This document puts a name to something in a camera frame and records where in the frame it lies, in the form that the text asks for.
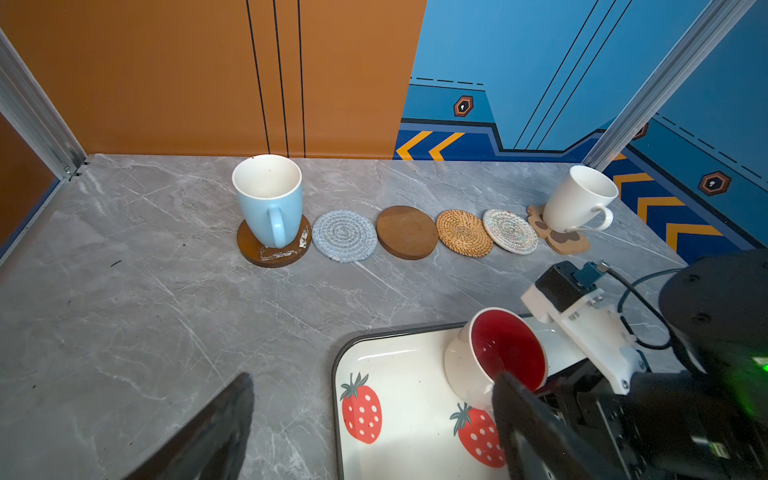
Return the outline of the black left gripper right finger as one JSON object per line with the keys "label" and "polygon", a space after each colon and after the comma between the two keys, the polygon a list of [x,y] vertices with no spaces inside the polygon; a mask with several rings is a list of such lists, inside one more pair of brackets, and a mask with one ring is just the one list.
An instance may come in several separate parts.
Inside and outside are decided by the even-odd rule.
{"label": "black left gripper right finger", "polygon": [[520,448],[522,440],[556,479],[624,477],[509,372],[494,380],[492,410],[512,479],[527,479],[530,474]]}

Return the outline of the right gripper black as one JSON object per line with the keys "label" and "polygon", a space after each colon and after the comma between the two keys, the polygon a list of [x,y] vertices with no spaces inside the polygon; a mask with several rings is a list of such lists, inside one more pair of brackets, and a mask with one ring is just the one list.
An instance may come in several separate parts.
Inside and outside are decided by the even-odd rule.
{"label": "right gripper black", "polygon": [[623,479],[678,477],[652,466],[636,449],[628,412],[589,360],[581,360],[551,375],[539,389],[539,399],[593,447],[605,463],[618,468]]}

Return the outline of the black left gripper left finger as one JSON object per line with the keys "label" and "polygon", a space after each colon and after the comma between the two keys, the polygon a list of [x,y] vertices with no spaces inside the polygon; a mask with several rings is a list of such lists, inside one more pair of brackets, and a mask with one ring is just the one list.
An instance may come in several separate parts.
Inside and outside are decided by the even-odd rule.
{"label": "black left gripper left finger", "polygon": [[237,479],[244,463],[255,395],[239,373],[130,479]]}

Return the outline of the white mug red inside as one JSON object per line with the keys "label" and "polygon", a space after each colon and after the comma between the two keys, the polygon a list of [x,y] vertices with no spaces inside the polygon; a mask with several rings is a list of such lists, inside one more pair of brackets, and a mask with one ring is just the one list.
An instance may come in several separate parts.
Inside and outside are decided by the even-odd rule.
{"label": "white mug red inside", "polygon": [[510,373],[535,392],[548,377],[548,360],[533,330],[502,308],[479,311],[448,343],[444,371],[451,389],[470,407],[489,411],[495,378]]}

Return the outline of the cork paw print coaster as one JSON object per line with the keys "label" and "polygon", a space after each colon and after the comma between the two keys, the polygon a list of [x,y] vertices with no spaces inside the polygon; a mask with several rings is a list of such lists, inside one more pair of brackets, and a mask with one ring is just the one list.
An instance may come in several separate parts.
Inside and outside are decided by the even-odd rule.
{"label": "cork paw print coaster", "polygon": [[576,255],[590,249],[590,242],[579,232],[559,233],[551,230],[543,221],[543,209],[543,205],[529,205],[527,221],[537,236],[544,239],[553,251],[560,255]]}

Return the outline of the dark scratched wooden coaster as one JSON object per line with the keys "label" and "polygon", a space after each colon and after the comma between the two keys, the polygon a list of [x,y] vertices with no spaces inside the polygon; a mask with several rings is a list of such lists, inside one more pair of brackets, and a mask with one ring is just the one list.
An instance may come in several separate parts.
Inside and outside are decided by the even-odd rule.
{"label": "dark scratched wooden coaster", "polygon": [[308,251],[312,241],[312,227],[306,216],[302,216],[296,238],[282,249],[263,245],[251,232],[245,220],[237,231],[237,245],[246,260],[263,268],[281,268],[295,263]]}

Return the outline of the white multicolour woven rope coaster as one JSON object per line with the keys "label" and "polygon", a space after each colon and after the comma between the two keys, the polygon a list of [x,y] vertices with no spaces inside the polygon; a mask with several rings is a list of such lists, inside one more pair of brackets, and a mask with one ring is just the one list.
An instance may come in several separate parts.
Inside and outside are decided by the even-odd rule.
{"label": "white multicolour woven rope coaster", "polygon": [[529,255],[538,246],[534,228],[519,216],[501,209],[488,209],[482,216],[489,237],[502,249],[517,255]]}

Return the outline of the woven rattan round coaster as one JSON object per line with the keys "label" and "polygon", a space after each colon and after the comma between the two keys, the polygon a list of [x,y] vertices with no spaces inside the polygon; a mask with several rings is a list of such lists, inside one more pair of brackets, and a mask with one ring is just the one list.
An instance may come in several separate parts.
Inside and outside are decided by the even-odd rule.
{"label": "woven rattan round coaster", "polygon": [[480,218],[463,210],[446,210],[436,219],[439,240],[451,251],[471,258],[481,258],[493,249]]}

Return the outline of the plain white mug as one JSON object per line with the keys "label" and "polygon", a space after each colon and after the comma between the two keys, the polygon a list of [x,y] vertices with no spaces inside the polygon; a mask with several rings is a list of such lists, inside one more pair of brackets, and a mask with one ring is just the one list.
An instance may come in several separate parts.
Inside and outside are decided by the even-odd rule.
{"label": "plain white mug", "polygon": [[603,231],[613,222],[608,206],[618,195],[616,184],[602,172],[574,165],[545,204],[542,219],[558,233]]}

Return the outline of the grey blue rope coaster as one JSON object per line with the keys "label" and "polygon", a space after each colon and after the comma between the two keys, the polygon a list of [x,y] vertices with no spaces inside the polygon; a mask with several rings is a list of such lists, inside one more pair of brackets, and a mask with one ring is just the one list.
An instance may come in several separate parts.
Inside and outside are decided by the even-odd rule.
{"label": "grey blue rope coaster", "polygon": [[313,243],[331,260],[352,263],[371,256],[378,239],[372,222],[364,216],[349,210],[331,210],[315,221]]}

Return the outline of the brown round wooden coaster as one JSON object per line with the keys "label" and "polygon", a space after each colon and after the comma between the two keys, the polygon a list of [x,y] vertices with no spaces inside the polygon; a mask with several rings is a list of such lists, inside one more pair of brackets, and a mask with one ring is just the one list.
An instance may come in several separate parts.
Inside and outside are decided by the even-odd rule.
{"label": "brown round wooden coaster", "polygon": [[405,205],[383,210],[377,218],[376,231],[382,247],[405,260],[428,257],[438,243],[434,220],[423,211]]}

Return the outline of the white mug blue handle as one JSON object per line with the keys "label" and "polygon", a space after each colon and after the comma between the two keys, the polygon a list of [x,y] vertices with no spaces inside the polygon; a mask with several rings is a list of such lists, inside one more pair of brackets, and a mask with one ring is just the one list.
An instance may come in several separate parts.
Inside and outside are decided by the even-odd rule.
{"label": "white mug blue handle", "polygon": [[246,224],[265,247],[282,249],[297,237],[303,217],[303,174],[289,158],[262,154],[232,172]]}

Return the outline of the strawberry print serving tray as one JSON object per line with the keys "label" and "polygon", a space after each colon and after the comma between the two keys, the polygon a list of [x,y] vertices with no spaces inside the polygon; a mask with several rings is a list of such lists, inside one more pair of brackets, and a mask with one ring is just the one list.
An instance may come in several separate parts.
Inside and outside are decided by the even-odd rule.
{"label": "strawberry print serving tray", "polygon": [[342,479],[506,479],[495,421],[458,397],[443,359],[460,323],[359,335],[333,368]]}

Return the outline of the aluminium corner post left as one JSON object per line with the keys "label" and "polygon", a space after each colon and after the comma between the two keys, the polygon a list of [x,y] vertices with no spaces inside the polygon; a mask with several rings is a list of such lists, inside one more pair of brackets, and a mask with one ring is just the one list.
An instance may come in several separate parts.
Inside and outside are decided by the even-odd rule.
{"label": "aluminium corner post left", "polygon": [[1,113],[60,180],[70,180],[87,154],[53,102],[1,31]]}

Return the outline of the aluminium corner post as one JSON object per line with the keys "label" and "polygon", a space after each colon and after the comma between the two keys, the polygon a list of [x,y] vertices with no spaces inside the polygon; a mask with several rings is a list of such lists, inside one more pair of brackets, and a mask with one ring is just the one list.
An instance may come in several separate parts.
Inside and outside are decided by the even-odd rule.
{"label": "aluminium corner post", "polygon": [[60,180],[70,180],[87,154],[53,102],[1,31],[1,113]]}
{"label": "aluminium corner post", "polygon": [[754,4],[754,0],[709,2],[588,152],[583,164],[605,170]]}

